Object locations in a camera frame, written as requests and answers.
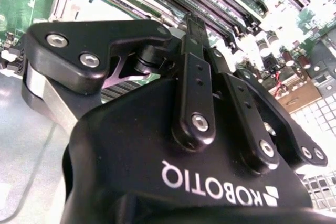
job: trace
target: robotiq logo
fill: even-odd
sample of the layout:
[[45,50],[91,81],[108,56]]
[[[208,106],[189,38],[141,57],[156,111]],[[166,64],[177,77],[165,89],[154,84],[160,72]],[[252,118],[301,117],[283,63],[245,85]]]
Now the robotiq logo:
[[269,207],[277,207],[279,199],[278,189],[274,186],[266,186],[266,193],[261,193],[244,186],[234,186],[232,183],[220,183],[216,178],[208,177],[201,182],[199,173],[195,173],[195,187],[190,185],[191,175],[189,170],[180,171],[176,166],[162,161],[164,167],[161,172],[164,183],[170,188],[178,189],[184,184],[186,192],[206,197],[209,195],[213,199],[221,200],[223,197],[234,205],[242,206],[263,206],[266,203]]

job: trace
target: silver metal part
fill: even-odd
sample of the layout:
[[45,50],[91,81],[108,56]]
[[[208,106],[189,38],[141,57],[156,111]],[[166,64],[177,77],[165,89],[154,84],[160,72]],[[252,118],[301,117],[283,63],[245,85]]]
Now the silver metal part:
[[251,75],[250,75],[248,72],[244,72],[244,76],[245,76],[247,79],[251,79]]
[[186,34],[185,31],[182,31],[180,29],[177,29],[175,27],[170,27],[168,28],[168,30],[170,31],[170,33],[175,36],[176,38],[182,39],[182,37]]
[[215,53],[215,55],[217,57],[221,57],[222,56],[222,54],[218,50],[214,50],[214,53]]
[[162,33],[162,34],[166,34],[166,33],[167,33],[166,30],[165,30],[163,27],[161,27],[161,26],[159,26],[157,30],[158,30],[160,33]]
[[57,82],[42,76],[30,64],[27,67],[26,85],[31,93],[45,102],[68,134],[85,113],[102,104],[99,93],[82,95],[68,91]]
[[266,128],[266,131],[268,131],[269,134],[272,136],[277,136],[277,133],[273,130],[273,128],[268,124],[264,122],[264,126]]
[[191,41],[192,43],[194,43],[195,45],[198,45],[197,40],[195,40],[195,39],[190,39],[190,41]]
[[322,152],[319,149],[314,148],[315,154],[319,159],[324,159],[324,155],[322,154]]
[[96,68],[100,64],[98,57],[91,54],[82,54],[79,60],[84,66],[89,68]]
[[302,151],[307,158],[309,158],[309,159],[313,158],[313,155],[311,154],[311,152],[306,147],[302,147]]
[[259,145],[260,145],[260,147],[261,147],[261,149],[262,149],[262,151],[267,155],[267,156],[269,156],[269,157],[274,157],[274,149],[273,149],[273,147],[267,142],[267,141],[265,141],[265,140],[261,140],[260,142],[259,142]]
[[205,132],[209,128],[208,121],[201,115],[195,114],[192,116],[193,125],[202,132]]
[[[117,68],[114,70],[114,74],[120,73],[122,68],[124,67],[124,64],[126,63],[127,58],[126,57],[121,57],[119,64]],[[107,78],[103,84],[103,89],[109,88],[111,86],[116,85],[117,83],[121,83],[124,81],[139,81],[139,80],[144,80],[149,77],[149,74],[144,74],[144,75],[139,75],[139,72],[134,69],[134,74],[131,74],[130,76],[124,77],[122,79],[119,78],[119,80],[116,80],[114,76],[110,76]]]
[[68,41],[65,37],[59,34],[49,34],[46,38],[49,45],[53,47],[66,47],[68,45]]

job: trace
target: capacitor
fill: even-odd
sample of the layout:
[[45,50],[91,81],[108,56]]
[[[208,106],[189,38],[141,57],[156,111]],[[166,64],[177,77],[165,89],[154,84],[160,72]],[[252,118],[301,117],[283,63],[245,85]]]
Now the capacitor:
[[278,36],[276,34],[272,34],[270,36],[267,36],[267,40],[269,44],[271,45],[271,48],[273,49],[279,49],[281,46],[281,41],[279,40]]
[[282,53],[282,57],[283,57],[283,59],[285,60],[285,62],[286,62],[286,66],[287,67],[291,67],[291,66],[293,66],[294,65],[294,60],[293,60],[293,58],[292,58],[292,55],[290,55],[290,52],[289,51],[285,51],[285,52],[283,52]]
[[264,81],[258,69],[254,69],[253,74],[255,75],[259,83],[262,83]]
[[261,40],[261,41],[257,42],[257,44],[258,44],[258,47],[259,47],[260,56],[266,57],[266,56],[269,56],[272,53],[271,49],[268,47],[265,40]]
[[304,55],[300,55],[298,57],[298,62],[300,63],[303,69],[309,69],[311,67],[311,63],[309,62],[307,57]]

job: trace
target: motherboard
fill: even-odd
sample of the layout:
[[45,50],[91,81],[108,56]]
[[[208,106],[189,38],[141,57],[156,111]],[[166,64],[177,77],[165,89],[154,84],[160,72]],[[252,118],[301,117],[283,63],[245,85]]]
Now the motherboard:
[[177,29],[188,12],[206,21],[211,46],[232,71],[251,65],[268,89],[275,84],[265,56],[276,58],[287,79],[294,71],[283,53],[295,61],[309,59],[315,43],[336,24],[335,0],[0,0],[0,50],[15,45],[33,23],[153,19]]

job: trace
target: silver screw head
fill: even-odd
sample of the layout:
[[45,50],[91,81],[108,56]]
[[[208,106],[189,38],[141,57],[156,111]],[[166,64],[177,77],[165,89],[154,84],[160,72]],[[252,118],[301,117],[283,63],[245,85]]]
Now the silver screw head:
[[248,72],[244,72],[244,76],[245,76],[247,79],[251,79],[251,75],[250,75]]
[[309,158],[309,159],[313,158],[313,155],[306,147],[302,147],[302,151],[303,151],[303,154],[306,156],[306,158]]
[[208,121],[201,115],[195,114],[192,116],[193,125],[202,132],[206,132],[209,128]]
[[274,157],[274,149],[273,147],[265,140],[260,140],[259,145],[262,151],[269,157]]
[[217,50],[214,50],[214,53],[215,53],[215,55],[216,55],[217,57],[221,57],[221,56],[222,56],[222,54],[221,54],[219,51],[217,51]]
[[321,152],[319,149],[314,148],[314,151],[315,151],[316,156],[317,156],[319,159],[321,159],[321,160],[324,159],[324,155],[322,154],[322,152]]
[[49,45],[53,47],[62,48],[68,45],[67,39],[59,34],[49,34],[46,40],[49,43]]
[[167,34],[166,30],[162,26],[159,26],[157,30],[162,34]]
[[198,45],[197,40],[195,40],[195,39],[190,39],[190,41],[191,41],[192,43],[194,43],[195,45]]
[[87,66],[89,68],[96,68],[100,64],[98,57],[91,54],[82,54],[79,57],[79,60],[84,66]]

